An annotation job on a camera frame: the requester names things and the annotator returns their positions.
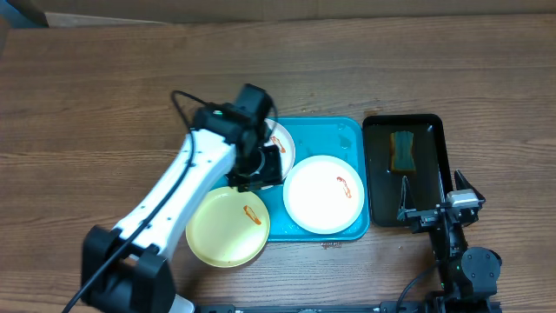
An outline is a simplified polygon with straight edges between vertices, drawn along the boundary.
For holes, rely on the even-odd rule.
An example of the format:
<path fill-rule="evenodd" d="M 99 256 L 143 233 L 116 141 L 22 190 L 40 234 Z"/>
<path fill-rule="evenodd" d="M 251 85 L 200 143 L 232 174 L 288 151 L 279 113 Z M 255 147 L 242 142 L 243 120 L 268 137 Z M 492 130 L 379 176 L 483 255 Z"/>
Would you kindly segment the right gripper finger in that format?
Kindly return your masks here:
<path fill-rule="evenodd" d="M 400 205 L 399 210 L 401 211 L 412 211 L 416 210 L 414 204 L 414 198 L 410 189 L 410 184 L 407 176 L 403 176 L 401 179 L 401 192 L 400 192 Z"/>
<path fill-rule="evenodd" d="M 465 178 L 465 176 L 462 174 L 460 170 L 456 170 L 454 172 L 453 178 L 457 190 L 472 190 L 473 193 L 478 198 L 479 203 L 486 202 L 485 197 L 468 182 L 468 180 Z"/>

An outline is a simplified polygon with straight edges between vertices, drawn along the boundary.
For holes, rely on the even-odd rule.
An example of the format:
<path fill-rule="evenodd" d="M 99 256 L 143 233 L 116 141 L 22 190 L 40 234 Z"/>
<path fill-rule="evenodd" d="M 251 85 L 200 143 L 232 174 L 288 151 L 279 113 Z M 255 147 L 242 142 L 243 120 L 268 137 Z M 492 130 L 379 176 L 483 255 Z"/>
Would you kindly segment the white plate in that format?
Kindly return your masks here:
<path fill-rule="evenodd" d="M 281 157 L 281 183 L 284 183 L 288 173 L 293 169 L 295 165 L 295 143 L 289 131 L 282 124 L 277 123 L 276 121 L 269 118 L 265 119 L 265 123 L 267 124 L 268 129 L 271 131 L 270 137 L 278 137 L 281 141 L 281 144 L 287 151 L 286 153 L 281 153 L 279 150 Z M 271 142 L 270 137 L 267 142 L 264 143 L 264 146 L 274 145 Z"/>
<path fill-rule="evenodd" d="M 347 198 L 341 176 L 351 189 Z M 349 228 L 359 217 L 365 202 L 359 174 L 335 156 L 312 156 L 288 173 L 283 184 L 283 202 L 290 218 L 301 228 L 318 235 L 330 235 Z"/>

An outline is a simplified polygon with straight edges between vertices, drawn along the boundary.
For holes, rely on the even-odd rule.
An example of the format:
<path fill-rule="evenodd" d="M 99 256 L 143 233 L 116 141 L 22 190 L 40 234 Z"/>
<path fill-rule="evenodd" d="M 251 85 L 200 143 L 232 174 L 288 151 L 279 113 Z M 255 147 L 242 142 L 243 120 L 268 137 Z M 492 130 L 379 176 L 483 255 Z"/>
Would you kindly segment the green yellow sponge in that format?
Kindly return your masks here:
<path fill-rule="evenodd" d="M 389 170 L 396 173 L 415 172 L 414 134 L 395 131 L 389 136 Z"/>

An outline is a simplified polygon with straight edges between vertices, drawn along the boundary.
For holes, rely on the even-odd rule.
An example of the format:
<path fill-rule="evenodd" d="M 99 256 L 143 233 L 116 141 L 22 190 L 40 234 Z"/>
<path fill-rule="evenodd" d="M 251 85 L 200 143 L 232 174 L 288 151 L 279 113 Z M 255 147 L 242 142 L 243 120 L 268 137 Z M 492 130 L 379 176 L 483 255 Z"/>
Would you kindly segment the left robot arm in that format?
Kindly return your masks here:
<path fill-rule="evenodd" d="M 270 95 L 246 83 L 232 103 L 203 102 L 182 147 L 149 194 L 111 230 L 93 227 L 83 240 L 78 301 L 102 312 L 193 312 L 179 296 L 169 262 L 190 218 L 215 183 L 225 176 L 240 192 L 282 181 L 272 130 L 277 111 Z"/>

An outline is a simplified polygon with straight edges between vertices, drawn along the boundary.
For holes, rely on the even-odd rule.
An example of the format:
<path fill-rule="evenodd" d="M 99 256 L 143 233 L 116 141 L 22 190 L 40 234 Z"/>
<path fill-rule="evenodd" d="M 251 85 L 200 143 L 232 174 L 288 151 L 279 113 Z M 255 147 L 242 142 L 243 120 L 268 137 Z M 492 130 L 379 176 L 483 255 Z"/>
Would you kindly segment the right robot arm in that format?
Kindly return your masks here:
<path fill-rule="evenodd" d="M 456 189 L 447 193 L 446 201 L 430 210 L 417 210 L 409 181 L 401 180 L 397 219 L 409 223 L 410 230 L 427 233 L 433 246 L 434 265 L 414 278 L 400 293 L 395 312 L 500 312 L 499 303 L 490 301 L 497 293 L 502 259 L 483 247 L 470 248 L 463 229 L 479 220 L 478 213 L 486 199 L 456 170 Z M 417 282 L 437 270 L 442 289 L 425 299 L 407 302 L 405 297 Z"/>

